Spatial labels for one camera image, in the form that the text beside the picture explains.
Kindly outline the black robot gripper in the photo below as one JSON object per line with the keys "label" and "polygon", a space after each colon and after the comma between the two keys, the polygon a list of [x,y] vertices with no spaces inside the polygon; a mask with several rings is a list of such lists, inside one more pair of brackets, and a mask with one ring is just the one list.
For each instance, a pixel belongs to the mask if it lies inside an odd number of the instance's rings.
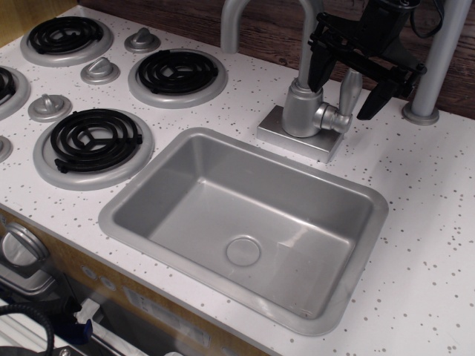
{"label": "black robot gripper", "polygon": [[[369,1],[359,20],[319,13],[317,27],[310,35],[312,51],[308,85],[318,92],[329,80],[336,62],[371,79],[383,79],[370,91],[360,120],[371,120],[404,89],[406,79],[417,79],[427,68],[401,43],[399,35],[419,1]],[[391,63],[402,76],[389,78],[389,70],[373,59]]]}

